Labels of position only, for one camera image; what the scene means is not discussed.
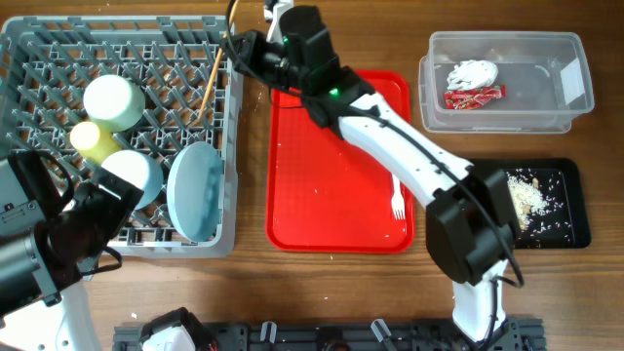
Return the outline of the wooden chopstick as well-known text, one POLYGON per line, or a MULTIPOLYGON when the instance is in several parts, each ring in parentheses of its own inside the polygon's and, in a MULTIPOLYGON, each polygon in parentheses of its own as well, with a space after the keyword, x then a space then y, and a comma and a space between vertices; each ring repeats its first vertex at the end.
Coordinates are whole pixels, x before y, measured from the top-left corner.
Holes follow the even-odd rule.
MULTIPOLYGON (((226 15, 227 15, 227 25, 226 25, 226 28, 225 28, 225 33, 223 35, 224 39, 226 39, 229 36, 231 25, 233 23, 233 20, 235 18, 235 13, 237 11, 238 3, 239 3, 238 0, 231 0, 229 5, 228 5, 228 11, 226 13, 226 15)), ((201 106, 200 106, 198 117, 203 117, 204 116, 204 112, 205 112, 205 110, 207 108, 210 95, 211 95, 211 93, 213 91, 215 79, 216 79, 216 76, 217 76, 218 69, 220 67, 222 58, 223 58, 223 49, 219 48, 217 53, 216 53, 216 57, 215 57, 214 64, 213 64, 213 68, 211 70, 211 74, 210 74, 210 77, 209 77, 209 80, 208 80, 208 83, 207 83, 207 86, 206 86, 206 90, 205 90, 205 93, 204 93, 204 96, 203 96, 203 99, 202 99, 202 103, 201 103, 201 106)))

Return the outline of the small blue bowl with crumbs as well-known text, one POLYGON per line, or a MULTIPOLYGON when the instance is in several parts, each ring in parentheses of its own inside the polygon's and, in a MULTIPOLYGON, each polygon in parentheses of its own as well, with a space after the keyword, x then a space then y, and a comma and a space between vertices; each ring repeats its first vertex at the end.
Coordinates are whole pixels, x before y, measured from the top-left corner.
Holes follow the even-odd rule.
POLYGON ((159 163, 137 151, 117 151, 108 156, 101 166, 143 191, 136 210, 141 210, 152 203, 158 197, 164 183, 164 174, 159 163))

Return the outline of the yellow plastic cup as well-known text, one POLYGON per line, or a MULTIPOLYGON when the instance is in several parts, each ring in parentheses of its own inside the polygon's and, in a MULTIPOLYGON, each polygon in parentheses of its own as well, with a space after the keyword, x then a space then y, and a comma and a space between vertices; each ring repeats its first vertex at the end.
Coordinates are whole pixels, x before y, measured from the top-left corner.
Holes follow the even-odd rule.
POLYGON ((106 158, 121 151, 122 147, 112 133, 93 122, 81 122, 69 134, 71 145, 85 159, 101 165, 106 158))

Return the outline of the large light blue plate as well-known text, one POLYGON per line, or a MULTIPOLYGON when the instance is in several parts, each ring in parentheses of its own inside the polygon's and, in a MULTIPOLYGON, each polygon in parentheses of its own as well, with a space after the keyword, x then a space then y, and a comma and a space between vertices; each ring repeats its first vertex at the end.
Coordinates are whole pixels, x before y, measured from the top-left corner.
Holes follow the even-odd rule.
POLYGON ((175 157, 167 182, 167 207, 175 230, 192 242, 206 242, 219 223, 223 163, 216 149, 196 141, 175 157))

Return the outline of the white napkin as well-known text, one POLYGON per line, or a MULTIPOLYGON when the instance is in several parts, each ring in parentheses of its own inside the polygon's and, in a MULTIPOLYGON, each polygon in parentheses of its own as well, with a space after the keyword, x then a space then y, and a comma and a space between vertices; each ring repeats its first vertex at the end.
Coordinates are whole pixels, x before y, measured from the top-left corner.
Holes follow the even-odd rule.
POLYGON ((498 75, 498 67, 487 60, 465 60, 454 66, 448 75, 449 91, 467 91, 490 86, 498 75))

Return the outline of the white plastic fork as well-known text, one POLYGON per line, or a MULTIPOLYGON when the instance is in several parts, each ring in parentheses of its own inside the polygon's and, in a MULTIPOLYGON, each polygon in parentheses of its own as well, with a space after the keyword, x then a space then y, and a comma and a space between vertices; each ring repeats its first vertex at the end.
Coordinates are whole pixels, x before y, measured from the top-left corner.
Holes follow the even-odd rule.
POLYGON ((392 184, 393 194, 391 198, 391 208, 393 211, 393 216, 397 220, 402 220, 406 218, 405 199, 401 191, 401 183, 395 175, 392 175, 392 184))

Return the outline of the red snack wrapper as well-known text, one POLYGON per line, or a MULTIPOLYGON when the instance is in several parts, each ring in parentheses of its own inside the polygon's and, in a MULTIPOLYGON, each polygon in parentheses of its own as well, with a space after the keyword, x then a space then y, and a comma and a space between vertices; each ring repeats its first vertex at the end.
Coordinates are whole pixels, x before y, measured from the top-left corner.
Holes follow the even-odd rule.
POLYGON ((494 85, 466 91, 447 91, 444 92, 444 102, 447 109, 479 109, 491 100, 505 98, 506 92, 505 85, 494 85))

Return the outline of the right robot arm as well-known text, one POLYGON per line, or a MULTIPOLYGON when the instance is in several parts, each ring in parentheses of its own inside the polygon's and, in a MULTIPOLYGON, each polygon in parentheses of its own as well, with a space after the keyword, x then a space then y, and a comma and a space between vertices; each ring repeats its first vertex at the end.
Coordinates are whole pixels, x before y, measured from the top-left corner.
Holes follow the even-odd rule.
POLYGON ((513 249, 520 227, 498 169, 481 168, 428 139, 355 70, 340 62, 315 6, 276 19, 281 40, 225 31, 220 47, 236 71, 299 98, 313 122, 368 153, 426 212, 426 248, 452 281, 452 320, 483 350, 504 325, 502 287, 521 288, 513 249))

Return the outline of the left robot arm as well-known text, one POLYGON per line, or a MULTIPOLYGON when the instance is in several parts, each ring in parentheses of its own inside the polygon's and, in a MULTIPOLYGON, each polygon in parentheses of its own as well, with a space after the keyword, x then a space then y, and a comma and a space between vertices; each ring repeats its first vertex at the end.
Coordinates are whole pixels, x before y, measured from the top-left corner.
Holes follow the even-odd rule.
POLYGON ((85 280, 121 268, 108 243, 142 196, 99 169, 59 191, 54 157, 24 151, 1 160, 1 347, 99 350, 85 280))

